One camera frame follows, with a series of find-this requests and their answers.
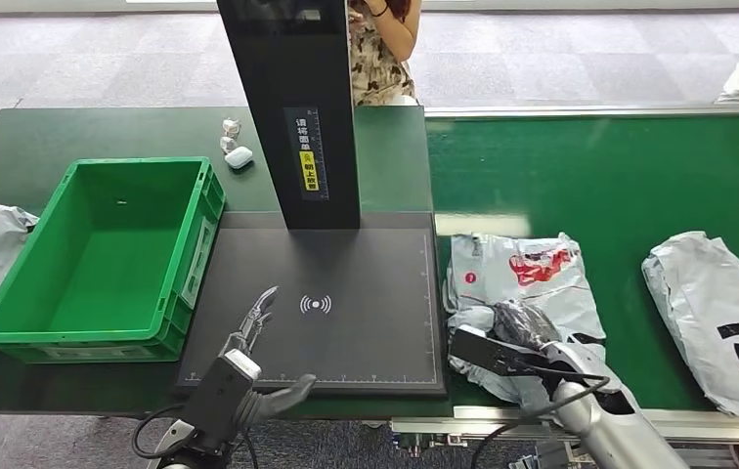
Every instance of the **green table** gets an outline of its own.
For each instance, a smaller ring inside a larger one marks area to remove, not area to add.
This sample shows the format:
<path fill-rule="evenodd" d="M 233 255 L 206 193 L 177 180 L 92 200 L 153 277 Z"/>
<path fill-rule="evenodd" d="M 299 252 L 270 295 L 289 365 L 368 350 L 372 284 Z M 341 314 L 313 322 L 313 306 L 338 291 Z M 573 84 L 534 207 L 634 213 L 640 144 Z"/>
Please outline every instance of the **green table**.
<path fill-rule="evenodd" d="M 254 166 L 236 173 L 220 151 L 221 123 L 241 121 Z M 355 115 L 362 209 L 430 210 L 421 108 Z M 78 158 L 209 156 L 227 209 L 280 210 L 247 108 L 5 109 L 0 112 L 0 203 L 38 214 Z M 138 415 L 170 404 L 176 363 L 26 365 L 0 354 L 0 412 Z M 311 400 L 294 413 L 331 418 L 448 415 L 449 401 Z"/>
<path fill-rule="evenodd" d="M 585 252 L 609 363 L 640 404 L 669 419 L 692 412 L 721 425 L 660 322 L 639 264 L 649 248 L 688 230 L 723 236 L 739 256 L 739 108 L 731 109 L 434 112 L 425 141 L 420 109 L 359 108 L 362 206 L 429 209 L 432 185 L 440 235 L 483 220 L 512 221 L 498 226 L 522 227 L 520 235 L 567 233 Z M 242 144 L 257 154 L 242 174 L 220 159 L 226 116 L 243 120 Z M 275 210 L 252 130 L 242 108 L 5 110 L 0 203 L 38 212 L 75 158 L 193 154 L 213 158 L 231 209 Z M 441 269 L 445 237 L 439 246 Z M 28 366 L 0 354 L 0 412 L 137 414 L 173 399 L 175 371 L 174 363 Z M 313 399 L 293 415 L 402 424 L 439 417 L 424 420 L 438 425 L 433 433 L 509 417 L 505 405 L 454 374 L 450 393 L 440 401 Z"/>

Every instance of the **robotic arm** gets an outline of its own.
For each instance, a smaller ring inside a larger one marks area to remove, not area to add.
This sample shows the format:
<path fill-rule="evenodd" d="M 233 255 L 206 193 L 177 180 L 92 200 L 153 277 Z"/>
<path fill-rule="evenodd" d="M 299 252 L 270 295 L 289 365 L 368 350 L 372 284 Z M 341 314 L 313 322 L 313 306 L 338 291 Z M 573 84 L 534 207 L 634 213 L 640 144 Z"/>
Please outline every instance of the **robotic arm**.
<path fill-rule="evenodd" d="M 173 405 L 143 420 L 134 431 L 134 452 L 149 459 L 148 469 L 225 469 L 237 448 L 235 439 L 252 425 L 306 400 L 316 377 L 305 374 L 291 387 L 261 395 L 252 390 L 260 366 L 250 357 L 257 336 L 278 294 L 273 286 L 254 303 L 238 331 L 229 335 L 220 354 L 183 405 Z M 180 408 L 180 418 L 165 432 L 154 452 L 139 449 L 137 439 L 145 425 L 165 410 Z"/>
<path fill-rule="evenodd" d="M 450 354 L 500 376 L 540 376 L 552 402 L 544 413 L 553 411 L 600 469 L 688 469 L 611 368 L 587 349 L 561 341 L 542 312 L 527 308 L 492 307 L 496 335 L 510 344 L 463 325 Z"/>

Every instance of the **person's arm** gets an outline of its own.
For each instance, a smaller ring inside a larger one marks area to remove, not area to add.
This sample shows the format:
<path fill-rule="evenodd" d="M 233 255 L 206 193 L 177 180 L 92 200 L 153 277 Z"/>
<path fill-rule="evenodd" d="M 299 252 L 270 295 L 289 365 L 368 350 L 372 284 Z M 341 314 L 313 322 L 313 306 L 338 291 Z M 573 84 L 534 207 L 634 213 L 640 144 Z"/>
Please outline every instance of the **person's arm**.
<path fill-rule="evenodd" d="M 393 16 L 387 7 L 386 0 L 365 0 L 375 17 L 375 28 L 384 40 L 384 44 L 398 62 L 410 58 L 415 49 L 415 38 L 418 36 L 418 19 L 421 16 L 421 0 L 411 0 L 410 10 L 404 22 Z"/>

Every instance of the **label sticker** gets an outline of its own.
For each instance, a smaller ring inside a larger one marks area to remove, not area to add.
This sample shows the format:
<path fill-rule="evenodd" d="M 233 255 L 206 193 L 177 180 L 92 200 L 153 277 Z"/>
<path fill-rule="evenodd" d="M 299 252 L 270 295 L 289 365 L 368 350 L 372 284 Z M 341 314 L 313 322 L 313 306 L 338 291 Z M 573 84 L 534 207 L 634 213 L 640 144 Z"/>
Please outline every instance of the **label sticker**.
<path fill-rule="evenodd" d="M 329 200 L 324 162 L 324 141 L 316 107 L 285 107 L 286 127 L 292 152 L 297 155 L 301 198 Z"/>

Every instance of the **bracelet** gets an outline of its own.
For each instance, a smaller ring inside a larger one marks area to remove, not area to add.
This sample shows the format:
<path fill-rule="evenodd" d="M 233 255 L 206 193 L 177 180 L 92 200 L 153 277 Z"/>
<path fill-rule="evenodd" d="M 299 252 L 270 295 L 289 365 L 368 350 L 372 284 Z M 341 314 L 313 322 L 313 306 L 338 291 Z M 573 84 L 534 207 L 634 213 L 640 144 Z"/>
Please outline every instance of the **bracelet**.
<path fill-rule="evenodd" d="M 387 13 L 387 10 L 389 10 L 389 9 L 390 9 L 390 4 L 389 4 L 389 3 L 387 3 L 387 4 L 386 4 L 386 6 L 384 7 L 384 9 L 383 9 L 383 10 L 381 10 L 381 13 L 379 13 L 379 14 L 377 14 L 377 15 L 376 15 L 375 13 L 372 13 L 372 11 L 370 11 L 370 13 L 372 13 L 372 17 L 373 17 L 373 18 L 378 18 L 378 17 L 380 17 L 381 15 L 383 15 L 383 14 Z"/>

